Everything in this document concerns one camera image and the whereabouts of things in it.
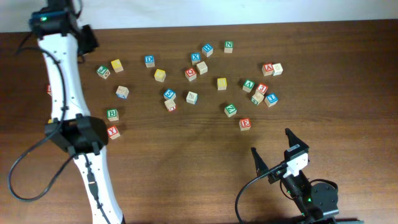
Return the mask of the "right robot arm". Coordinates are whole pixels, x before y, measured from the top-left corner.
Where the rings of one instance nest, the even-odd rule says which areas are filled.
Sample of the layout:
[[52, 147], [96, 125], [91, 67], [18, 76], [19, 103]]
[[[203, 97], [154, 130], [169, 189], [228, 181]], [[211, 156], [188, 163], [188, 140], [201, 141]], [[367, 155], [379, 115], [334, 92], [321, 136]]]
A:
[[310, 160], [309, 146], [289, 128], [285, 129], [289, 148], [284, 151], [284, 160], [269, 168], [252, 147], [257, 178], [268, 178], [270, 184], [278, 182], [284, 186], [284, 195], [293, 200], [303, 219], [301, 223], [336, 223], [338, 210], [338, 186], [325, 179], [309, 180], [303, 173]]

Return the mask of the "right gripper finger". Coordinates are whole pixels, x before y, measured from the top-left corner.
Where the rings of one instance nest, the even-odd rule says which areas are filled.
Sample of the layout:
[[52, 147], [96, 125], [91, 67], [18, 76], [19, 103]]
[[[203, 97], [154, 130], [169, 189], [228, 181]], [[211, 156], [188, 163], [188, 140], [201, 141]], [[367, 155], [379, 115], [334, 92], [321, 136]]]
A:
[[266, 173], [269, 168], [267, 167], [266, 163], [262, 160], [260, 155], [257, 153], [257, 149], [255, 147], [251, 148], [251, 153], [254, 159], [256, 174], [258, 177], [262, 176]]
[[309, 146], [298, 138], [289, 128], [285, 128], [285, 135], [288, 138], [289, 148], [288, 152], [292, 152], [296, 149], [300, 151], [308, 151]]

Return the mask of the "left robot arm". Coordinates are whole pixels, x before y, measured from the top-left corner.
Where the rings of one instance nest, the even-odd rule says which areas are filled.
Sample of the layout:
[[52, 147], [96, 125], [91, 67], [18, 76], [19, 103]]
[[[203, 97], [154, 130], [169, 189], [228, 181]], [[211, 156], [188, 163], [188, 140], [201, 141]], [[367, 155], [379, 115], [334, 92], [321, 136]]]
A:
[[52, 123], [45, 125], [45, 135], [77, 166], [93, 223], [124, 223], [108, 172], [106, 125], [91, 116], [81, 87], [78, 59], [93, 52], [98, 42], [89, 25], [79, 25], [80, 14], [73, 1], [48, 0], [29, 19], [52, 91]]

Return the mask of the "yellow S wooden block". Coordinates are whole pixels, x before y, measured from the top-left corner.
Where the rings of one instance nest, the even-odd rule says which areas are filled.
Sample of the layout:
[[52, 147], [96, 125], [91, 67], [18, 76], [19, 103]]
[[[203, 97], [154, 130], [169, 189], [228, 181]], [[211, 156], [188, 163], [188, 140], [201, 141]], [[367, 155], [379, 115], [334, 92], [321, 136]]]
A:
[[166, 78], [166, 72], [165, 70], [157, 69], [154, 73], [154, 78], [158, 82], [164, 82]]

